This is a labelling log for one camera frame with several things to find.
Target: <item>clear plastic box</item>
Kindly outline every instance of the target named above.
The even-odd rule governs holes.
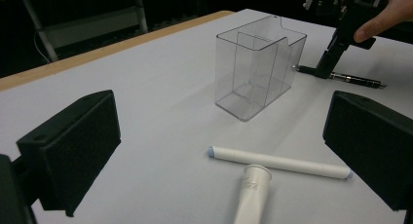
[[[215,104],[250,120],[291,88],[306,38],[275,16],[218,34]]]

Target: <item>white table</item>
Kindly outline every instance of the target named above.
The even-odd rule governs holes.
[[[372,98],[413,118],[413,46],[378,38],[350,47],[334,71],[380,80],[375,90],[297,73],[292,88],[249,122],[214,104],[215,36],[268,14],[244,10],[0,93],[0,153],[89,93],[113,90],[122,143],[74,213],[32,207],[46,223],[232,223],[246,165],[209,158],[210,145],[343,166],[323,142],[334,91]],[[334,28],[293,19],[308,35],[300,64],[316,66]],[[270,169],[262,223],[394,223],[357,175],[350,180]]]

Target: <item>white cylinder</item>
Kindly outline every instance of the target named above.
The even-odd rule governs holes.
[[[347,179],[353,175],[349,167],[313,163],[295,159],[281,158],[241,150],[209,147],[208,153],[216,159],[228,160],[244,164],[257,164],[266,168],[285,169],[289,171],[315,174],[320,176]]]
[[[267,168],[248,165],[239,196],[234,224],[259,224],[272,175]]]

